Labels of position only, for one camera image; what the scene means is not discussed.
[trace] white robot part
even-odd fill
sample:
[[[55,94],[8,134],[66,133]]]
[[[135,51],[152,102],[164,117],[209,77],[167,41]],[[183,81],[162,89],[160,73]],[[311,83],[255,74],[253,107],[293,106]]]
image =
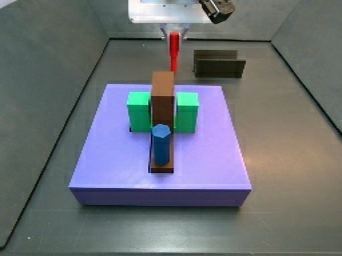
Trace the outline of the white robot part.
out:
[[[132,23],[211,23],[198,0],[128,0]]]

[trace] brown wooden block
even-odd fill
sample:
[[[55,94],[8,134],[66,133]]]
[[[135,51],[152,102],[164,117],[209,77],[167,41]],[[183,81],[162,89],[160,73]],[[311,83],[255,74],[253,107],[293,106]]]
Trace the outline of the brown wooden block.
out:
[[[154,72],[151,108],[152,125],[166,124],[174,132],[174,108],[175,108],[174,72]]]
[[[174,96],[175,77],[174,72],[158,71],[152,77],[152,93],[151,96]]]
[[[170,162],[160,166],[155,163],[154,159],[154,150],[151,147],[151,153],[150,153],[150,172],[151,173],[174,173],[174,166],[175,159],[174,159],[174,136],[171,135],[171,142],[170,142]]]

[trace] purple box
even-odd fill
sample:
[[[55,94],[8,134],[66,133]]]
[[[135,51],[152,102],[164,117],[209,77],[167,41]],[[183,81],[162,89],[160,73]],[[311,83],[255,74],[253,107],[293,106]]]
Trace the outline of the purple box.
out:
[[[130,132],[127,97],[151,85],[107,85],[70,189],[84,205],[241,206],[251,183],[221,86],[197,92],[197,133],[174,135],[175,172],[148,172],[151,134]]]

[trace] metal floor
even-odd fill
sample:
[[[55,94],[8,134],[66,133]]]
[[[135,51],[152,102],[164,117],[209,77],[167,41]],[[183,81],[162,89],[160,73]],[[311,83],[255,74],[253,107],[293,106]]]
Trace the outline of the metal floor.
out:
[[[197,79],[194,49],[237,49],[242,79]],[[269,43],[187,41],[177,84],[222,85],[254,191],[241,209],[83,207],[68,183],[107,83],[150,83],[166,43],[111,41],[0,253],[342,252],[342,143]]]

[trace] green block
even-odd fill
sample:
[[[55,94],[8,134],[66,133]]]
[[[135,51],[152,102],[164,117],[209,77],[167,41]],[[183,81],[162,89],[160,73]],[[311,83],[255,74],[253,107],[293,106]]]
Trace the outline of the green block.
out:
[[[128,111],[150,111],[150,92],[131,92],[127,100]]]
[[[177,132],[195,132],[198,112],[181,112],[177,114]]]
[[[191,92],[179,92],[177,94],[175,132],[178,133],[195,132],[198,108],[199,108],[198,94]]]
[[[150,92],[131,92],[127,99],[132,132],[151,131]]]
[[[178,111],[193,112],[193,111],[198,111],[198,108],[199,108],[198,93],[178,92],[177,93]]]

